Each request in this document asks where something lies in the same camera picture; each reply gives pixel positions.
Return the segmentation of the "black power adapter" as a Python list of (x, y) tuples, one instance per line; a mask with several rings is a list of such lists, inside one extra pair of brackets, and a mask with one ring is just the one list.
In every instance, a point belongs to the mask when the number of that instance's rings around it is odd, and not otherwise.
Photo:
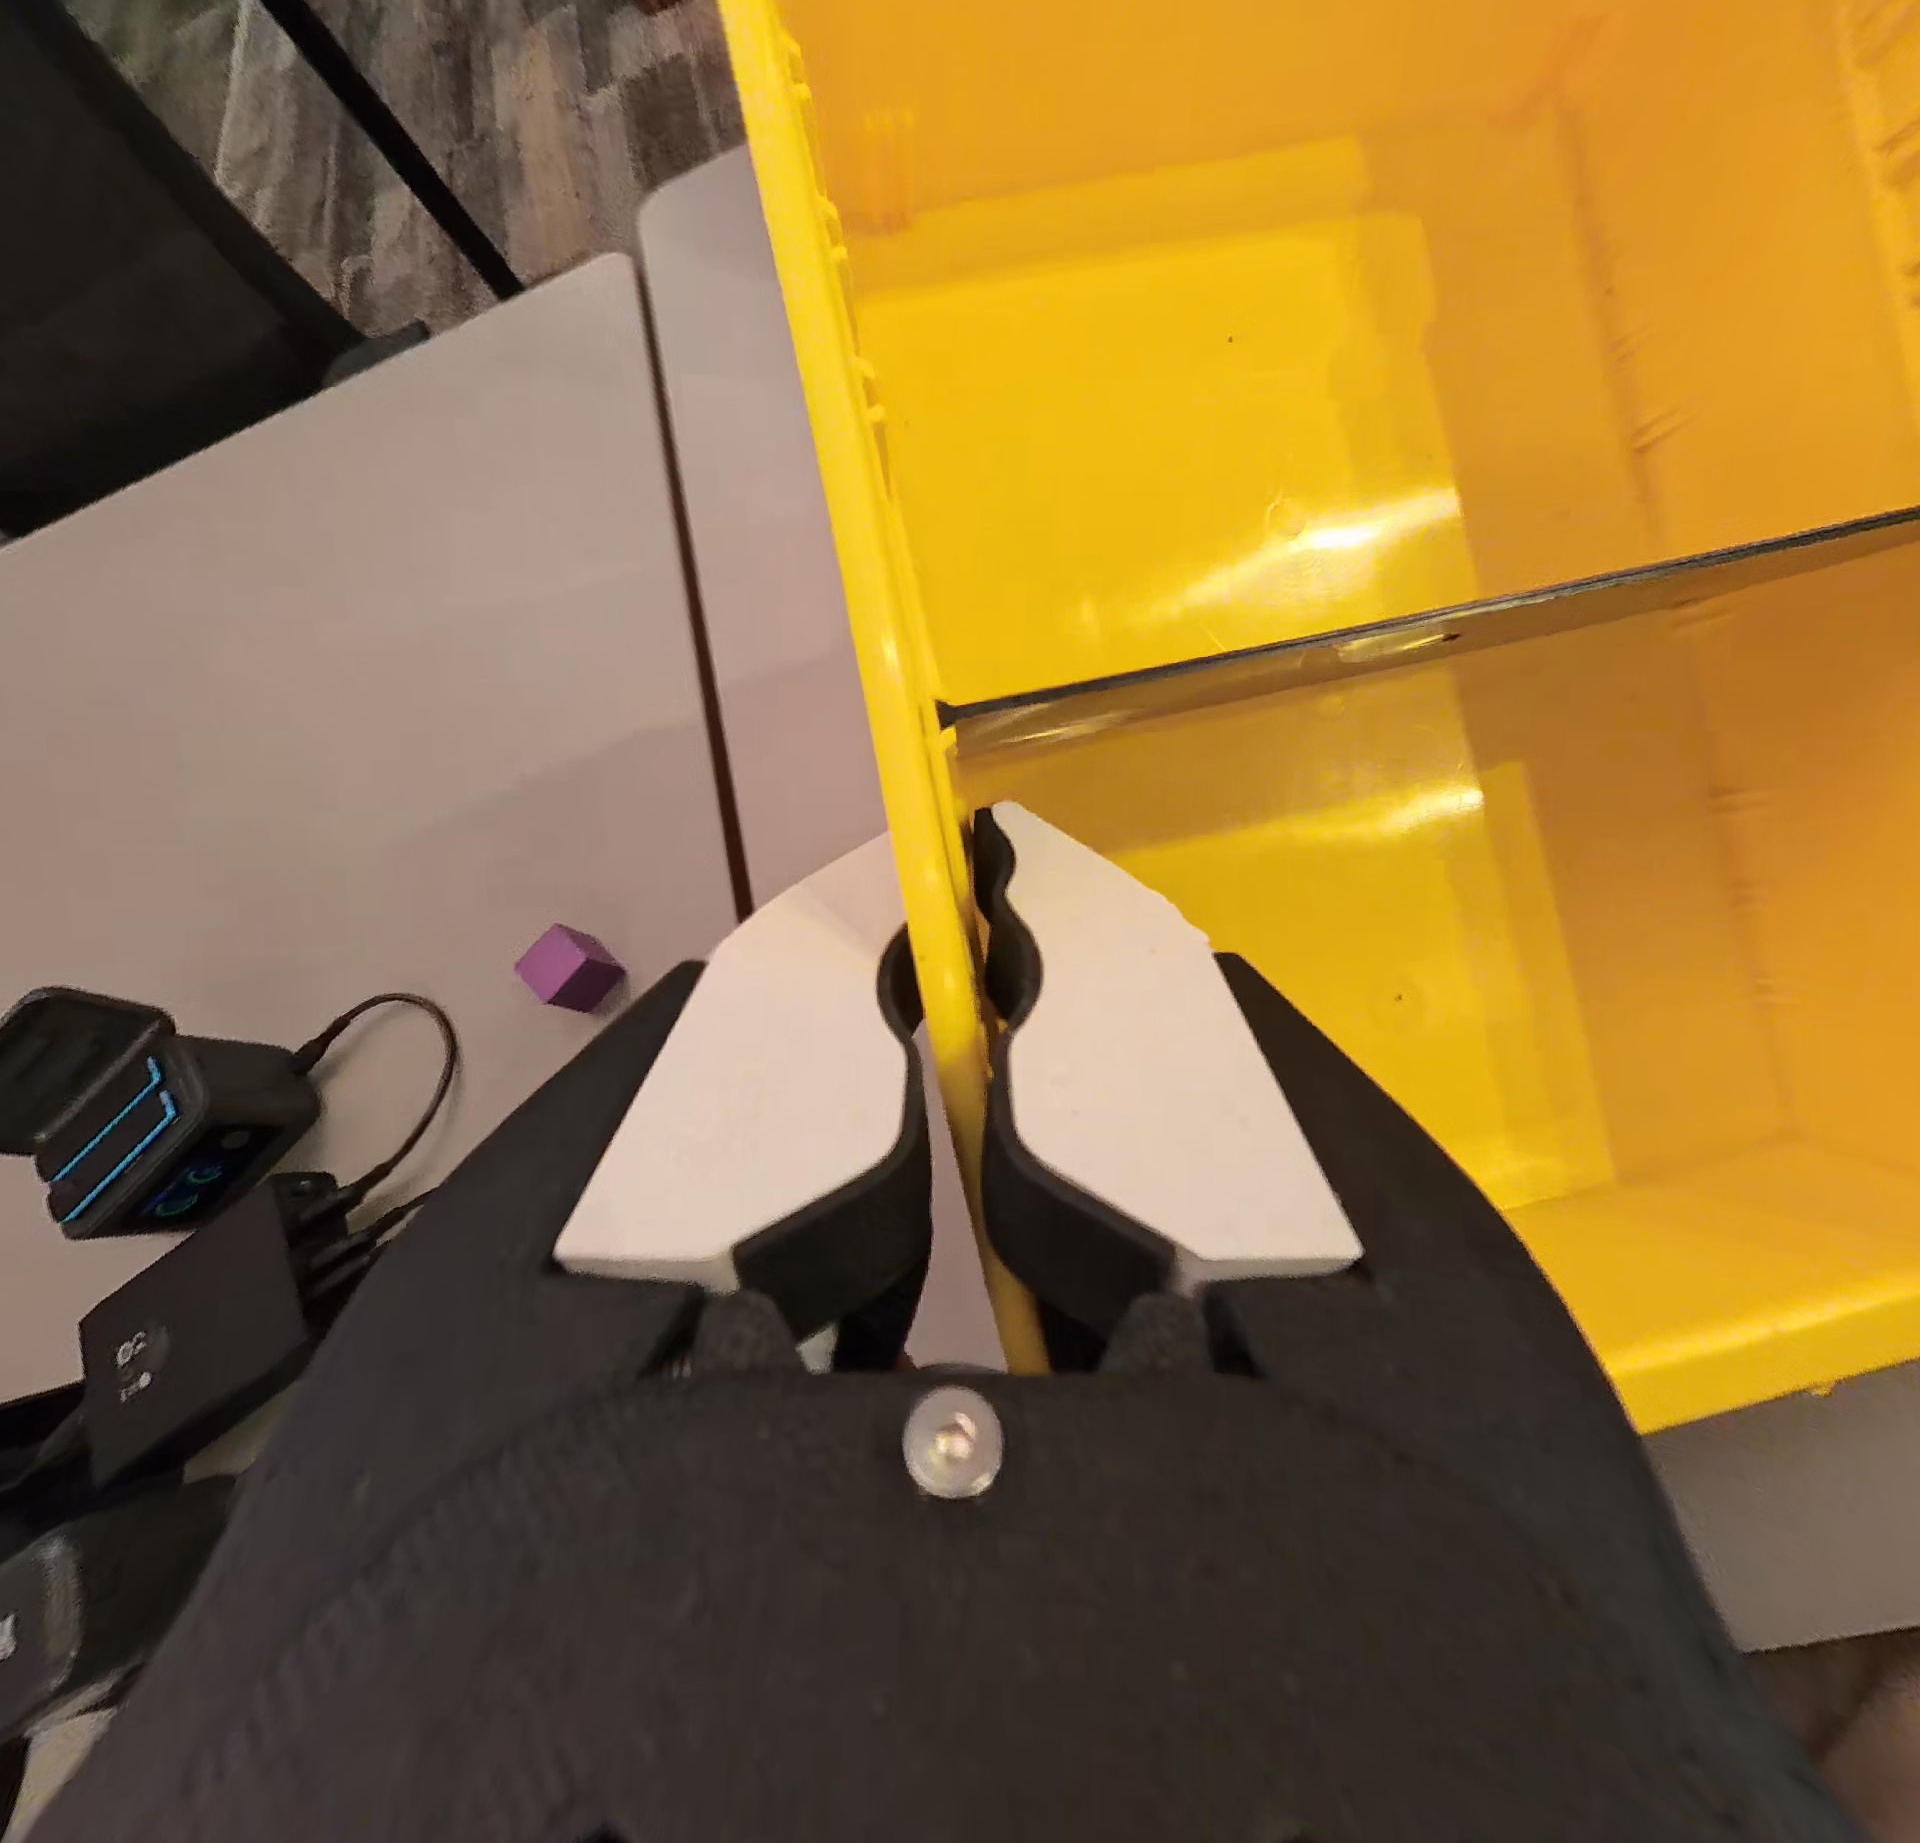
[(334, 1313), (322, 1257), (345, 1213), (330, 1173), (277, 1172), (81, 1319), (98, 1492), (182, 1468), (300, 1375)]

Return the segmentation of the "purple cube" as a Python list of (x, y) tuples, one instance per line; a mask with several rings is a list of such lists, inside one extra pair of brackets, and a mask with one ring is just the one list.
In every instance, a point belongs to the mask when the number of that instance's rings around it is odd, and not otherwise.
[(571, 1014), (600, 1011), (628, 981), (605, 943), (565, 924), (550, 924), (513, 968), (538, 1002)]

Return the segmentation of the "black metal bar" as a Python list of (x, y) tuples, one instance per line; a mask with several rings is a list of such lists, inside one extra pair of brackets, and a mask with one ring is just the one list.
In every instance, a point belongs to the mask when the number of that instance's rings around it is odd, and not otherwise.
[(361, 73), (339, 35), (324, 24), (324, 16), (306, 0), (255, 2), (315, 71), (327, 93), (345, 110), (350, 124), (366, 137), (377, 155), (411, 193), (487, 292), (498, 299), (521, 296), (525, 284), (507, 256), (492, 244), (487, 228), (476, 223), (392, 107), (372, 87), (370, 78)]

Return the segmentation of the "dark furniture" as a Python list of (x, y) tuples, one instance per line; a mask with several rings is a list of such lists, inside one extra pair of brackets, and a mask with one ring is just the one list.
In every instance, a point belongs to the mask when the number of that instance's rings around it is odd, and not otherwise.
[(58, 0), (2, 0), (2, 530), (324, 389), (365, 334)]

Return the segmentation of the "black charging case blue lights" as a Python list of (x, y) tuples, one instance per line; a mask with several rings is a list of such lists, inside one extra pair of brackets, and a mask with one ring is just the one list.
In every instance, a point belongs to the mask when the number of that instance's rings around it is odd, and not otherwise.
[(68, 1240), (200, 1230), (322, 1113), (290, 1050), (189, 1036), (154, 1004), (36, 987), (2, 1019), (2, 1153)]

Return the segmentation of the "yellow plastic bin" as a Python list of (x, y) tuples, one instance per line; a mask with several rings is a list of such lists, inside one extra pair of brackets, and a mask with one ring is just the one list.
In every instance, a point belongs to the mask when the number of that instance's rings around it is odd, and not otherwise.
[(1916, 553), (966, 756), (973, 703), (1916, 507), (1916, 0), (718, 0), (973, 1207), (973, 819), (1167, 895), (1642, 1429), (1916, 1360)]

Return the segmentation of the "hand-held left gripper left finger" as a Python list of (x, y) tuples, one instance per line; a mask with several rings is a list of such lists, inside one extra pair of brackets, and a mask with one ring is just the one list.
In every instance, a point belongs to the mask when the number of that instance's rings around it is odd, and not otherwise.
[(767, 1298), (799, 1341), (913, 1319), (932, 1242), (916, 956), (877, 836), (733, 930), (552, 1248), (571, 1274)]

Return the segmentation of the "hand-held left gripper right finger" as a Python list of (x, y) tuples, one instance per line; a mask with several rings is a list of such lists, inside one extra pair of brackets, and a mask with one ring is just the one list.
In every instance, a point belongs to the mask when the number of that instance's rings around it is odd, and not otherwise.
[(1360, 1262), (1207, 931), (1009, 799), (973, 819), (973, 880), (1000, 1026), (981, 1210), (1045, 1311), (1101, 1341), (1151, 1293)]

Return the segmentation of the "black bin divider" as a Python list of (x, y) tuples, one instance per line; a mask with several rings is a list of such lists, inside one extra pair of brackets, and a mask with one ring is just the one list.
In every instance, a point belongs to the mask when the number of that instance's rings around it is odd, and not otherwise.
[(1857, 559), (1914, 554), (1916, 541), (1917, 507), (1891, 509), (1508, 597), (1191, 655), (1133, 672), (973, 703), (939, 698), (934, 715), (966, 756), (1062, 746), (1222, 704), (1291, 695), (1356, 676), (1423, 670), (1458, 655), (1685, 610)]

